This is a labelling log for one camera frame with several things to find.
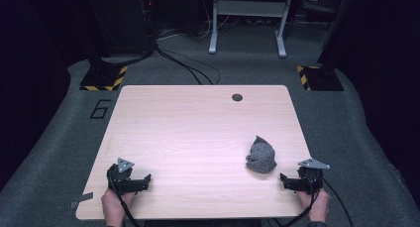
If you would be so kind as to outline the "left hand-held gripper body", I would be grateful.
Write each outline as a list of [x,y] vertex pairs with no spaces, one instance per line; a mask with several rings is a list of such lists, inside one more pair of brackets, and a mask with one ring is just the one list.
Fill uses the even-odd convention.
[[135,192],[134,183],[131,181],[133,166],[133,163],[118,158],[117,163],[107,170],[108,188],[117,194]]

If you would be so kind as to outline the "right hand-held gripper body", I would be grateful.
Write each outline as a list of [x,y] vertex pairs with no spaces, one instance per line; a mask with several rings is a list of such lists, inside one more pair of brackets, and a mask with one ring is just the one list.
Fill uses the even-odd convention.
[[307,159],[298,163],[298,175],[301,186],[299,191],[315,193],[323,187],[323,170],[329,170],[331,167],[315,159]]

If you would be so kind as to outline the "gray towel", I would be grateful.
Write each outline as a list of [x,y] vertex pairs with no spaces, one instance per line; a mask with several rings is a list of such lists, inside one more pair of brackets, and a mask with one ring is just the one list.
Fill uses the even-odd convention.
[[274,170],[277,163],[272,145],[262,137],[256,136],[250,153],[246,156],[246,166],[259,173],[269,173]]

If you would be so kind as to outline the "person's left hand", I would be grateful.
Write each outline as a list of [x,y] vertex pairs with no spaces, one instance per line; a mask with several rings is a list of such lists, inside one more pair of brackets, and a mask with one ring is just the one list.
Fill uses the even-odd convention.
[[107,189],[101,197],[102,211],[107,227],[123,227],[125,210],[116,193]]

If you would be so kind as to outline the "person's right hand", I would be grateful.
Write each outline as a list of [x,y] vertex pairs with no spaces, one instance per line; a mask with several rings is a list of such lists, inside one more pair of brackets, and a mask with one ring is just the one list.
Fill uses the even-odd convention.
[[299,197],[303,208],[311,206],[311,209],[307,214],[311,222],[326,223],[329,212],[330,196],[324,188],[321,188],[318,191],[315,199],[313,199],[310,194],[303,191],[297,191],[296,194]]

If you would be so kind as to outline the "gray tape strip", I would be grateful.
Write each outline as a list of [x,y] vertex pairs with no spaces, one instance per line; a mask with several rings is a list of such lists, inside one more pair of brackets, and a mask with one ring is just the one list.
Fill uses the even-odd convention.
[[78,196],[75,200],[72,200],[69,203],[68,208],[69,209],[75,209],[80,202],[83,202],[83,201],[86,201],[86,200],[89,200],[89,199],[92,199],[92,198],[93,198],[93,193],[92,192],[84,193],[84,194]]

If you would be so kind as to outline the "black stand with striped base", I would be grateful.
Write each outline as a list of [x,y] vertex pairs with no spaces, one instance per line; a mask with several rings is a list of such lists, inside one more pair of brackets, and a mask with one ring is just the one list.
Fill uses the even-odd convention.
[[[298,0],[298,6],[315,16],[320,16],[328,23],[327,37],[323,44],[326,47],[335,26],[343,0]],[[307,91],[343,91],[335,70],[326,63],[320,66],[299,66],[297,68],[300,80]]]
[[80,43],[90,64],[80,85],[87,88],[93,86],[101,89],[115,90],[121,83],[121,76],[126,65],[120,62],[109,62],[102,58],[104,46],[102,32],[91,0],[85,0],[86,15],[81,25]]

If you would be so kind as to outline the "dark curtain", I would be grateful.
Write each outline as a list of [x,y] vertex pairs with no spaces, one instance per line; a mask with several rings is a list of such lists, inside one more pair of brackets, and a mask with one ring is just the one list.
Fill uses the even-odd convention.
[[323,51],[357,89],[367,125],[420,188],[420,0],[343,0]]
[[71,0],[0,0],[0,190],[34,147],[83,59]]

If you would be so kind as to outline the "black cabinet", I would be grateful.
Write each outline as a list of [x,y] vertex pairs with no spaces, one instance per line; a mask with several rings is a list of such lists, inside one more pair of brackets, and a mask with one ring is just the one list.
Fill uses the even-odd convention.
[[151,0],[89,0],[110,55],[145,56],[152,50]]

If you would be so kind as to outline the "white metal frame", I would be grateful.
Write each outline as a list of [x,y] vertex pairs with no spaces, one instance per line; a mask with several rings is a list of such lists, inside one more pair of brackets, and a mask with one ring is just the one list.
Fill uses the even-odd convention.
[[212,34],[209,44],[209,54],[217,52],[218,42],[218,17],[223,16],[251,16],[271,17],[281,20],[278,30],[275,32],[277,52],[281,58],[286,57],[283,40],[283,31],[291,6],[291,0],[284,2],[258,2],[237,0],[213,0]]

